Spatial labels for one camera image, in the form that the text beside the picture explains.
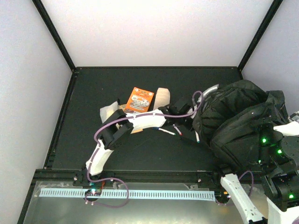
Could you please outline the blue cap marker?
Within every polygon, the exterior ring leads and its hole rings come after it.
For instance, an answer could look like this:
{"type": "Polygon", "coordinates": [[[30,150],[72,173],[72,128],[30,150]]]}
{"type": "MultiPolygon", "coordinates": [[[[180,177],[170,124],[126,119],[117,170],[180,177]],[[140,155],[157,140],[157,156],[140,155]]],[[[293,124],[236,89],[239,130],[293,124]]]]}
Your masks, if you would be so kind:
{"type": "Polygon", "coordinates": [[[153,127],[153,129],[162,131],[164,133],[168,133],[168,134],[173,135],[173,136],[176,135],[176,133],[174,133],[174,132],[171,132],[171,131],[168,131],[168,130],[165,130],[165,129],[162,129],[162,128],[159,128],[159,127],[153,127]]]}

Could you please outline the cream fabric pencil case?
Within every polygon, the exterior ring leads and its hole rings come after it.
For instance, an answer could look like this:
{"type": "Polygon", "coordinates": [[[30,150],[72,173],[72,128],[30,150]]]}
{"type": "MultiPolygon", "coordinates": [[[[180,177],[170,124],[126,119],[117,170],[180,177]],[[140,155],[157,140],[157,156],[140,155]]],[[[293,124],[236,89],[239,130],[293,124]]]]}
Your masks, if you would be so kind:
{"type": "Polygon", "coordinates": [[[168,105],[170,103],[170,98],[170,91],[167,88],[158,88],[153,109],[155,110],[159,107],[168,105]]]}

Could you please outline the black student bag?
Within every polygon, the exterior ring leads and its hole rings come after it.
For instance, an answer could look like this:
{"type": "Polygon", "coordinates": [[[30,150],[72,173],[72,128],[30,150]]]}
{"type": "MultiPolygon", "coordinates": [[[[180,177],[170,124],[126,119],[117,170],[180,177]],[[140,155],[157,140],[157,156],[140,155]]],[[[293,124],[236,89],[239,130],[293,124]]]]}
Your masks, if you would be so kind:
{"type": "Polygon", "coordinates": [[[287,119],[283,91],[263,91],[240,80],[204,91],[192,126],[220,164],[239,171],[256,164],[260,146],[269,144],[268,137],[262,141],[262,125],[284,125],[287,119]]]}

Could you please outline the orange thick book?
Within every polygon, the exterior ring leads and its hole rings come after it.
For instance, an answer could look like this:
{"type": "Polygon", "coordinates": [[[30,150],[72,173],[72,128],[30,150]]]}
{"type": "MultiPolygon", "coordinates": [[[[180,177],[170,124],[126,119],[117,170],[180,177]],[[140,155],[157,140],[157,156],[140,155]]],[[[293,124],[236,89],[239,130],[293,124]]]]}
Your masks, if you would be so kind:
{"type": "Polygon", "coordinates": [[[126,103],[125,113],[143,113],[147,112],[154,93],[135,87],[126,103]]]}

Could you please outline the red cap marker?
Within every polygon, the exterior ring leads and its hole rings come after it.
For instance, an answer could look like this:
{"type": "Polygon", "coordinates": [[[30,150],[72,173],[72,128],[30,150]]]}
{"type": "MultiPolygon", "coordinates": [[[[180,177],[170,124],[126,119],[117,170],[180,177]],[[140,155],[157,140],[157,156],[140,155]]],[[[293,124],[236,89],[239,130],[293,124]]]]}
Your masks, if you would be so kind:
{"type": "Polygon", "coordinates": [[[182,132],[179,130],[179,128],[177,127],[177,126],[173,126],[174,128],[175,128],[175,130],[178,132],[178,134],[180,135],[180,136],[182,136],[183,134],[182,134],[182,132]]]}

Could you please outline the green cap marker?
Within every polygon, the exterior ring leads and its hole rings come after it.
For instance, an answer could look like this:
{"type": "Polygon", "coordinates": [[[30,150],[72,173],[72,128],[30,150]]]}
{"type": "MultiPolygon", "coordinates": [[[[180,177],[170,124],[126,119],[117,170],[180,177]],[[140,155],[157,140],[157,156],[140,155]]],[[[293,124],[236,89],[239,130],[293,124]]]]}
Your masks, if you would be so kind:
{"type": "Polygon", "coordinates": [[[200,143],[199,134],[195,131],[196,141],[197,143],[200,143]]]}

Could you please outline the thin orange yellow booklet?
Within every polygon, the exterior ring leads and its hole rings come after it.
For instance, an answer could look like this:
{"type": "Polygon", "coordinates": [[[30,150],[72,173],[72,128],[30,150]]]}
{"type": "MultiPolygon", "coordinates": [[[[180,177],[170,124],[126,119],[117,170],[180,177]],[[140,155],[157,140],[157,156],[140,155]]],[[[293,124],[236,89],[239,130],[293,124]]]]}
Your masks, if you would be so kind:
{"type": "Polygon", "coordinates": [[[139,132],[142,132],[142,131],[143,131],[142,128],[134,128],[134,129],[131,131],[131,134],[139,133],[139,132]]]}

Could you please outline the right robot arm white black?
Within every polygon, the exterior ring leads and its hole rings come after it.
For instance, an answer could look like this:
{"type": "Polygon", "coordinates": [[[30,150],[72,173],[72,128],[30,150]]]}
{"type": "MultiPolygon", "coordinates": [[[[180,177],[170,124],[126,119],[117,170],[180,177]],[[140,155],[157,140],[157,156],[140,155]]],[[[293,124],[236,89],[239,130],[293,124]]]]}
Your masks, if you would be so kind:
{"type": "Polygon", "coordinates": [[[236,174],[218,172],[214,186],[224,188],[245,224],[297,224],[299,222],[299,116],[280,126],[261,130],[259,160],[268,217],[256,208],[236,174]]]}

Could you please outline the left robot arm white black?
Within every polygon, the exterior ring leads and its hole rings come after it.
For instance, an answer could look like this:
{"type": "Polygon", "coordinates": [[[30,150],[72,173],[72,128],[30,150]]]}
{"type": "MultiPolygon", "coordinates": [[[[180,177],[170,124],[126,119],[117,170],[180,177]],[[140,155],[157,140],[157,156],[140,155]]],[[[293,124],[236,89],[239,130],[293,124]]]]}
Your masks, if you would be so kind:
{"type": "Polygon", "coordinates": [[[114,111],[93,136],[97,145],[85,163],[87,172],[84,181],[89,186],[96,186],[100,182],[100,173],[108,158],[114,150],[122,147],[133,131],[173,125],[191,126],[192,119],[201,106],[201,100],[202,97],[198,101],[192,99],[192,106],[183,104],[181,109],[169,104],[143,113],[125,113],[121,109],[114,111]]]}

